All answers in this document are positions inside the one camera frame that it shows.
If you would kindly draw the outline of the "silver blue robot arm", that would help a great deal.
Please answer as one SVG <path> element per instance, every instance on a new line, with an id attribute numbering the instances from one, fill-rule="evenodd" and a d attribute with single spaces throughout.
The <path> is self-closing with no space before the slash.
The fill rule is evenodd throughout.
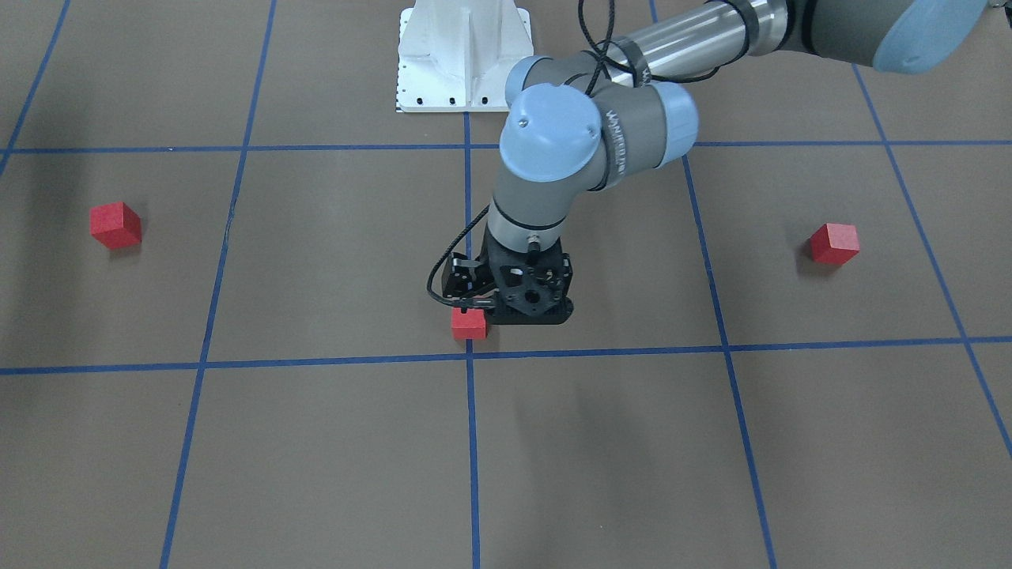
<path id="1" fill-rule="evenodd" d="M 447 250 L 434 298 L 492 324 L 571 316 L 561 233 L 583 192 L 684 156 L 697 141 L 688 84 L 748 55 L 795 51 L 893 74 L 922 74 L 975 28 L 984 1 L 708 1 L 570 58 L 531 55 L 505 85 L 501 169 L 476 258 Z"/>

